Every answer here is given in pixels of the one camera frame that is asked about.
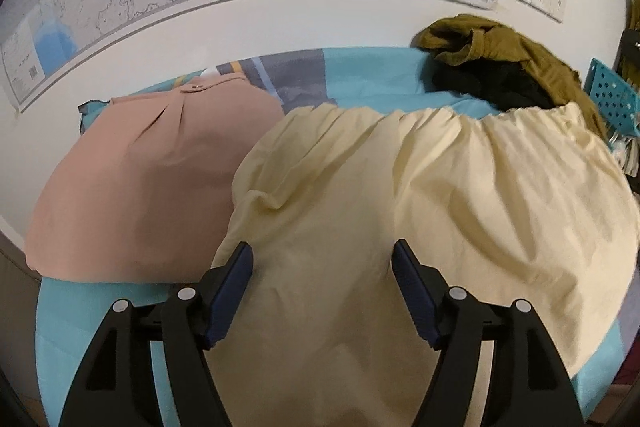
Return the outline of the cream yellow coat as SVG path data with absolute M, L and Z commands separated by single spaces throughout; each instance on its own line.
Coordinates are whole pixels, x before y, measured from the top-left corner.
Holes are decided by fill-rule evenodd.
M 575 105 L 474 119 L 293 110 L 232 183 L 216 252 L 254 272 L 207 361 L 237 426 L 408 426 L 437 361 L 390 256 L 485 303 L 533 303 L 567 372 L 598 349 L 637 266 L 639 208 Z

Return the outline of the teal bed sheet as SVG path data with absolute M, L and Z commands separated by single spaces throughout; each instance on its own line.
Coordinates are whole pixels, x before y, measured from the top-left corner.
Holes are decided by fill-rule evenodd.
M 306 50 L 247 58 L 218 66 L 242 72 L 276 96 L 285 110 L 323 102 L 368 106 L 380 113 L 449 106 L 474 118 L 494 115 L 488 102 L 436 90 L 431 57 L 410 48 Z M 159 303 L 168 284 L 73 283 L 43 279 L 36 313 L 36 366 L 44 413 L 58 425 L 70 384 L 109 305 Z

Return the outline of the teal plastic basket rack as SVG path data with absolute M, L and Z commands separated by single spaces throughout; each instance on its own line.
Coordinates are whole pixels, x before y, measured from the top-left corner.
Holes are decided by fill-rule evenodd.
M 609 148 L 617 139 L 639 138 L 639 93 L 631 84 L 593 58 L 584 89 L 604 122 Z

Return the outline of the pink folded garment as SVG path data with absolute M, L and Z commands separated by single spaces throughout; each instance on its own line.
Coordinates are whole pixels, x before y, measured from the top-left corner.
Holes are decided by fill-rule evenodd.
M 283 117 L 242 74 L 115 98 L 39 196 L 27 264 L 80 283 L 178 283 L 212 264 L 236 169 Z

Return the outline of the olive green jacket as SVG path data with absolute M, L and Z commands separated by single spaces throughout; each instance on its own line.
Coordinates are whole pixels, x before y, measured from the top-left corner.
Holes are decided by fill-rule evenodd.
M 501 112 L 574 102 L 587 128 L 606 138 L 605 124 L 578 72 L 509 26 L 461 14 L 436 20 L 412 45 L 430 54 L 431 80 L 440 91 L 472 95 Z

